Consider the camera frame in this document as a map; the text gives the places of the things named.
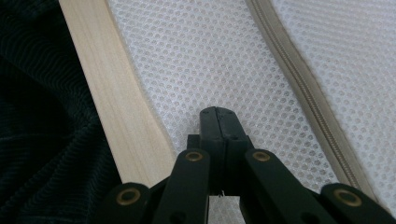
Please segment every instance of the light wood strip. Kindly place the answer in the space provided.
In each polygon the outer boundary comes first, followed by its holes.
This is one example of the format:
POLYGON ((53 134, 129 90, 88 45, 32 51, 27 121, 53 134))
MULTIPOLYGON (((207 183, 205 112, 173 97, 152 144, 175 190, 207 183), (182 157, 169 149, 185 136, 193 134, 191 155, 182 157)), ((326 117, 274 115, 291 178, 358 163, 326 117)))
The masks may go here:
POLYGON ((175 155, 147 99, 106 0, 61 0, 122 182, 148 187, 168 175, 175 155))

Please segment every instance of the metal rivet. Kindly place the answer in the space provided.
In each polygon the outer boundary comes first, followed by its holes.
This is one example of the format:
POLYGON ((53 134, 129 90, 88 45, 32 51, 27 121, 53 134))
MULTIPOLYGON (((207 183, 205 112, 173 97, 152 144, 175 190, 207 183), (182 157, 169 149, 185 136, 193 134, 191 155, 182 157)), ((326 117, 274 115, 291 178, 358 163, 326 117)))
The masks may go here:
POLYGON ((271 159, 270 155, 265 152, 255 152, 253 153, 253 158, 258 161, 269 161, 271 159))
POLYGON ((350 192, 349 190, 336 189, 334 191, 334 196, 341 203, 344 203, 344 204, 349 205, 351 207, 359 207, 359 206, 361 206, 361 198, 358 195, 350 192))
POLYGON ((117 203, 120 205, 129 205, 139 201, 140 191, 135 188, 124 189, 117 195, 117 203))
POLYGON ((204 156, 199 152, 189 152, 186 155, 186 159, 189 161, 200 161, 204 156))

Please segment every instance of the dark knit fabric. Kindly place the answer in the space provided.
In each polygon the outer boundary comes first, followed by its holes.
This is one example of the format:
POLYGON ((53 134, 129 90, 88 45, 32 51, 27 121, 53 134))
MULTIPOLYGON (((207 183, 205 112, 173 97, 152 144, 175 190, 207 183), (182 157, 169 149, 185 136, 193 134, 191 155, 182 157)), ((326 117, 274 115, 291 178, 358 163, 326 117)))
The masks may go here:
POLYGON ((89 223, 119 183, 58 2, 0 1, 0 223, 89 223))

